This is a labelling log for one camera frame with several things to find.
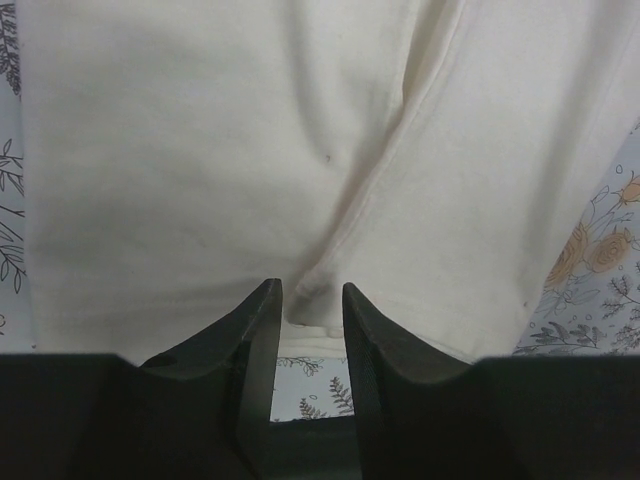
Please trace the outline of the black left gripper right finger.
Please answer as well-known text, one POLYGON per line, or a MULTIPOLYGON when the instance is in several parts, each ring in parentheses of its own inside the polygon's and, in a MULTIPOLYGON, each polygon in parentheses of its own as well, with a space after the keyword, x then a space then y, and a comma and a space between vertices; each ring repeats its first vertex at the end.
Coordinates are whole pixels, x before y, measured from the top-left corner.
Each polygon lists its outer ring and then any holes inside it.
POLYGON ((459 361, 342 293, 366 479, 635 479, 635 357, 459 361))

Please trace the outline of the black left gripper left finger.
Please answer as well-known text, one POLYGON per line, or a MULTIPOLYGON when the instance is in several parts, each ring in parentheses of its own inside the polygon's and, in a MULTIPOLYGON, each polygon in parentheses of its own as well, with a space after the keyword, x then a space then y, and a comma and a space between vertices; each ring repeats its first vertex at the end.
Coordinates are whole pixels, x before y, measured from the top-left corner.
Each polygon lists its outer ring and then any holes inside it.
POLYGON ((114 354, 1 359, 5 479, 260 479, 282 285, 133 365, 114 354))

